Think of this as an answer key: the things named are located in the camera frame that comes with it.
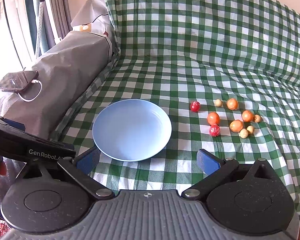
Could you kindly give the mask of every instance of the checkered tablecloth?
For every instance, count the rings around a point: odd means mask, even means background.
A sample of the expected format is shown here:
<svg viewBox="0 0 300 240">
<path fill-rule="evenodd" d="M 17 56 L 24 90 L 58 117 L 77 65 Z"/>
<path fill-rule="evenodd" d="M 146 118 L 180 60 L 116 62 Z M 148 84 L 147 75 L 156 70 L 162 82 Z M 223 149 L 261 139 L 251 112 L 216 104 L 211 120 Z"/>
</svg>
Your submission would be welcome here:
<svg viewBox="0 0 300 240">
<path fill-rule="evenodd" d="M 181 192 L 204 177 L 196 164 L 200 148 L 241 163 L 262 157 L 300 216 L 300 15 L 275 0 L 105 1 L 119 52 L 55 134 L 81 153 L 94 146 L 92 123 L 102 109 L 141 98 L 169 115 L 172 135 L 164 150 L 145 161 L 101 155 L 91 176 L 113 190 Z M 217 98 L 237 98 L 240 109 L 215 107 Z M 202 105 L 199 113 L 189 111 L 195 100 Z M 244 109 L 263 118 L 245 123 L 256 129 L 247 139 L 229 130 Z M 213 111 L 221 118 L 216 138 L 206 121 Z"/>
</svg>

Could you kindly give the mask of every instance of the gray ribbed surface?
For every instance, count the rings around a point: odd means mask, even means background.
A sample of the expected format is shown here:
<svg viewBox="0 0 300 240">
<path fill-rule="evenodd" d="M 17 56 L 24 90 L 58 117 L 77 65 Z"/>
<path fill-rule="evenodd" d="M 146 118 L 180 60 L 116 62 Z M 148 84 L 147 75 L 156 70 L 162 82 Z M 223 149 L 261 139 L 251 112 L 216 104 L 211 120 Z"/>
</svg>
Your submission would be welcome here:
<svg viewBox="0 0 300 240">
<path fill-rule="evenodd" d="M 145 197 L 144 194 L 147 193 L 151 193 L 152 196 Z M 113 200 L 97 202 L 91 212 L 73 228 L 44 236 L 31 236 L 11 230 L 2 239 L 291 240 L 293 238 L 287 237 L 282 232 L 262 237 L 241 236 L 229 232 L 213 222 L 199 202 L 180 198 L 176 190 L 121 190 L 119 196 Z"/>
</svg>

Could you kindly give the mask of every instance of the phone screen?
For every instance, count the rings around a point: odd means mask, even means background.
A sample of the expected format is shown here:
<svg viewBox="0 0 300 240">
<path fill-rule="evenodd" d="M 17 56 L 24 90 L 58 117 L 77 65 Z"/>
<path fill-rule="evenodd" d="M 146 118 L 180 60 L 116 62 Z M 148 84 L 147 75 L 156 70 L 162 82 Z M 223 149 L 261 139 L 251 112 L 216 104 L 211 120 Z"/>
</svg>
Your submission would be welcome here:
<svg viewBox="0 0 300 240">
<path fill-rule="evenodd" d="M 37 71 L 20 71 L 6 74 L 0 81 L 2 90 L 23 90 L 33 79 L 38 77 Z"/>
</svg>

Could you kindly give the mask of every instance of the metal screw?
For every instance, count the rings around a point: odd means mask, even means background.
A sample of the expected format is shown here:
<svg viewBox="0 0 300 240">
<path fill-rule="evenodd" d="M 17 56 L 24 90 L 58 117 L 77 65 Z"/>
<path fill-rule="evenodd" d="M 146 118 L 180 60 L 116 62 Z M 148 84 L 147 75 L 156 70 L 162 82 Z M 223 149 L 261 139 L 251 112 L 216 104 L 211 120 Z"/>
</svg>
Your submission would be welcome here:
<svg viewBox="0 0 300 240">
<path fill-rule="evenodd" d="M 194 198 L 200 195 L 200 191 L 195 188 L 189 188 L 185 191 L 187 198 Z"/>
<path fill-rule="evenodd" d="M 96 195 L 99 197 L 109 197 L 112 194 L 112 191 L 108 188 L 98 189 Z"/>
</svg>

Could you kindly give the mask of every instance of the plate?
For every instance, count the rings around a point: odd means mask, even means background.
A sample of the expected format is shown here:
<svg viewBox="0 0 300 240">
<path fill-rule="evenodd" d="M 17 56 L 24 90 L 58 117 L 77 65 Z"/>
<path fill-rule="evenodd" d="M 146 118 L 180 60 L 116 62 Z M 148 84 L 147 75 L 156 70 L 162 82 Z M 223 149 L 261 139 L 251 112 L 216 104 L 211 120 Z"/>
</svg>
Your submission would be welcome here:
<svg viewBox="0 0 300 240">
<path fill-rule="evenodd" d="M 92 137 L 105 155 L 136 162 L 160 152 L 171 137 L 171 121 L 159 106 L 127 99 L 103 109 L 92 126 Z"/>
</svg>

